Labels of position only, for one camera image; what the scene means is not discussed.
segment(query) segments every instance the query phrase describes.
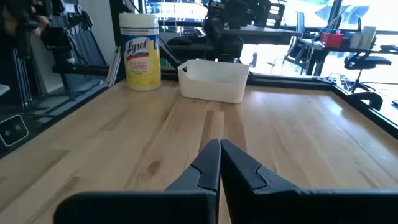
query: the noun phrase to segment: wooden tabletop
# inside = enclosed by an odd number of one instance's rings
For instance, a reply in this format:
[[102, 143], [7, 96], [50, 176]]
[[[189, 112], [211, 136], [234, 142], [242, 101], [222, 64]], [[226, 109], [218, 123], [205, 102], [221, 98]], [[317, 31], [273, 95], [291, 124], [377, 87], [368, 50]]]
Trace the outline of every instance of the wooden tabletop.
[[333, 93], [248, 86], [232, 105], [122, 82], [0, 160], [0, 223], [52, 223], [81, 191], [162, 190], [213, 138], [303, 188], [398, 188], [397, 140]]

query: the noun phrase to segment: white plastic bin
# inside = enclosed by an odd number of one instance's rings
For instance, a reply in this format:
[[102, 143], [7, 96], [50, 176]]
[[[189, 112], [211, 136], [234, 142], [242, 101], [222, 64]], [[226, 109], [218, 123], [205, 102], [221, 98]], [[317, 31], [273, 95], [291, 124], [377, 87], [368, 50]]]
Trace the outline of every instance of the white plastic bin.
[[189, 98], [240, 103], [249, 65], [188, 60], [178, 66], [181, 95]]

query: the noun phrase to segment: white lid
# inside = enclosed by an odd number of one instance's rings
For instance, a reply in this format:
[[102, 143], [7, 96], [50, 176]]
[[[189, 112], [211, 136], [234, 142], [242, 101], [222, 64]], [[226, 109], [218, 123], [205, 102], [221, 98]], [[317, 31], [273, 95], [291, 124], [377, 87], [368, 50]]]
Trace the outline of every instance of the white lid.
[[119, 24], [121, 27], [158, 27], [157, 16], [152, 14], [120, 13]]

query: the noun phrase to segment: office chair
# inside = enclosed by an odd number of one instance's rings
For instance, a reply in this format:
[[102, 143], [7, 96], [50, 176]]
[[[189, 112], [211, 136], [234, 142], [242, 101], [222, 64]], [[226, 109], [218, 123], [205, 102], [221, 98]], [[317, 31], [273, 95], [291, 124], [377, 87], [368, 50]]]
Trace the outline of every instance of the office chair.
[[0, 96], [3, 95], [3, 94], [5, 94], [5, 93], [7, 93], [8, 90], [10, 90], [10, 87], [9, 87], [9, 86], [0, 84]]
[[[304, 36], [305, 33], [305, 17], [303, 12], [297, 13], [297, 26], [296, 31]], [[301, 37], [292, 37], [290, 41], [290, 47], [287, 51], [284, 60], [282, 62], [282, 68], [284, 67], [285, 61], [298, 65], [301, 68], [300, 75], [303, 73], [304, 68], [307, 66], [307, 53], [309, 48], [306, 44], [301, 44]]]
[[366, 53], [363, 56], [359, 56], [360, 53], [350, 55], [344, 59], [344, 67], [348, 70], [359, 70], [359, 75], [355, 82], [348, 88], [348, 91], [354, 93], [357, 88], [365, 91], [370, 91], [373, 88], [360, 82], [361, 74], [363, 70], [374, 69], [377, 65], [391, 65], [391, 61], [379, 56], [369, 56], [370, 53]]

